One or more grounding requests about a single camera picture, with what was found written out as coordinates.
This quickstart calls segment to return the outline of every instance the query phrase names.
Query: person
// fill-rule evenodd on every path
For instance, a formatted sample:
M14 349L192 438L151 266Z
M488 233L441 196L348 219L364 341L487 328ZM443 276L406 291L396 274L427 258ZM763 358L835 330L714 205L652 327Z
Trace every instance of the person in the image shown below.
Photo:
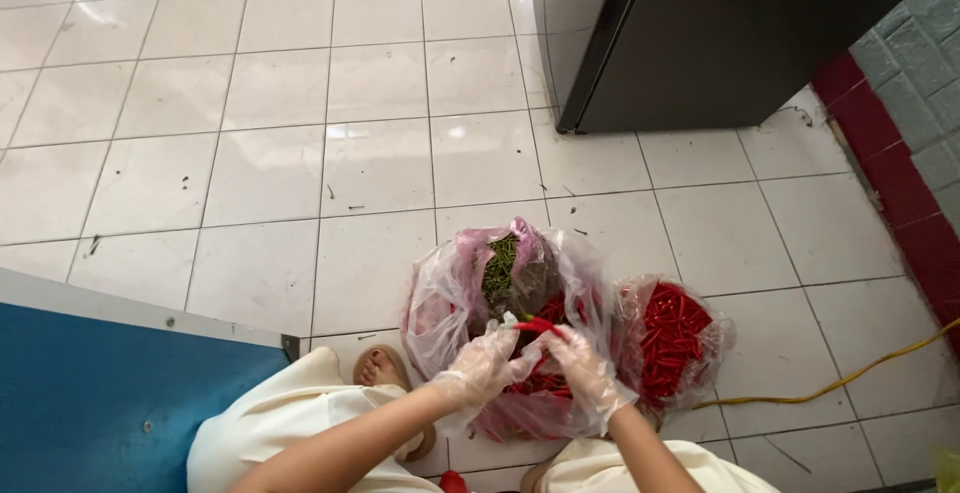
M577 404L614 442L575 439L523 476L523 493L777 493L763 479L686 441L661 441L616 381L613 366L558 326L510 360L518 332L491 321L447 371L411 390L400 356L360 356L354 385L319 348L205 421L187 458L189 493L442 493L399 462L432 447L435 422L462 428L487 401L526 378L549 349Z

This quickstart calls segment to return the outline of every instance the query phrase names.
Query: yellow plastic bag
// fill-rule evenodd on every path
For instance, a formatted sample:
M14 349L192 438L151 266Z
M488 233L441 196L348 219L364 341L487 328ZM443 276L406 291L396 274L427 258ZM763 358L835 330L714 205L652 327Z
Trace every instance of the yellow plastic bag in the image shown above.
M930 453L937 477L937 493L960 493L960 452L934 448Z

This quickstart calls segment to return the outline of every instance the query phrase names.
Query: disposable plastic glove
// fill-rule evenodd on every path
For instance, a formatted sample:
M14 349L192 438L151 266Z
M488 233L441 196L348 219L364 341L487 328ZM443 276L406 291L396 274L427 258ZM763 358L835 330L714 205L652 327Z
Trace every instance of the disposable plastic glove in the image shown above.
M545 331L527 348L545 345L550 349L550 354L563 368L574 400L591 420L600 423L601 434L606 434L611 416L617 409L632 405L638 396L617 380L614 364L594 352L589 340L570 326L556 328L563 338L553 331Z
M517 330L500 327L496 320L490 320L486 333L463 345L450 367L430 380L461 408L437 422L441 434L461 434L488 401L530 376L541 358L541 348L528 345L521 357L510 360L519 336Z

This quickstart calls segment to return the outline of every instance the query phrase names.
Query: yellow electrical cable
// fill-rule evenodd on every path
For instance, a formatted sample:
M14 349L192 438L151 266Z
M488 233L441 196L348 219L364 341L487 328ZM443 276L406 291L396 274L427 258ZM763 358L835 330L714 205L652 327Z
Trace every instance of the yellow electrical cable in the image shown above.
M827 392L831 392L831 391L834 391L835 389L839 389L840 387L843 387L844 385L846 385L847 383L853 381L854 379L856 379L856 378L859 377L860 375L863 375L863 374L866 373L867 371L870 371L873 367L875 367L875 366L877 366L877 365L883 364L883 363L887 362L888 360L894 359L894 358L896 358L896 357L901 357L901 356L903 356L903 355L905 355L905 354L907 354L907 353L912 353L913 351L916 351L917 349L919 349L919 348L921 348L921 347L926 347L927 345L930 345L930 343L932 343L932 342L934 342L934 341L939 340L940 338L942 338L942 336L943 336L944 334L946 334L947 331L949 331L949 330L951 330L951 329L953 329L953 328L956 328L956 327L958 327L958 326L960 326L960 318L958 318L958 319L954 320L953 322L947 324L946 326L942 327L942 328L940 329L940 331L937 331L936 333L934 333L933 335L931 335L931 336L928 337L927 339L924 339L924 340L922 340L922 341L918 341L917 343L914 343L913 345L910 345L909 347L903 347L902 349L900 349L900 350L898 350L898 351L890 352L889 354L883 356L882 358L878 359L878 360L875 361L874 363L871 363L871 364L868 365L867 367L864 367L863 369L861 369L861 370L859 370L859 371L856 371L856 372L854 372L854 373L850 373L849 375L844 376L843 378L840 378L840 379L837 380L836 382L830 384L830 385L827 386L826 388L823 388L823 389L821 389L821 390L818 390L817 392L812 393L812 394L810 394L810 395L808 395L808 396L805 396L805 397L736 397L736 398L732 398L732 399L721 399L721 400L716 400L716 401L703 401L703 402L697 404L696 406L694 406L693 409L702 409L702 408L704 408L704 407L709 407L709 406L711 406L711 405L741 405L741 404L744 404L744 403L752 403L752 402L786 403L786 404L790 404L790 403L806 403L806 402L810 401L811 399L816 399L816 398L818 398L818 397L826 394Z

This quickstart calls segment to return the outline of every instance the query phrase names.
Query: white tile floor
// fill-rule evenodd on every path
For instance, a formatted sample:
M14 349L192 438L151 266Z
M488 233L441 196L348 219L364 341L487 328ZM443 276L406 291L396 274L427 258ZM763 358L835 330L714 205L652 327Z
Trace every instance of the white tile floor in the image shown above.
M414 260L523 216L726 311L719 397L804 395L934 330L812 92L788 105L813 127L786 109L558 135L531 4L0 0L0 266L312 336L348 367L399 344ZM662 434L784 492L854 491L929 476L958 389L938 342L820 400ZM412 470L514 488L562 446L456 438Z

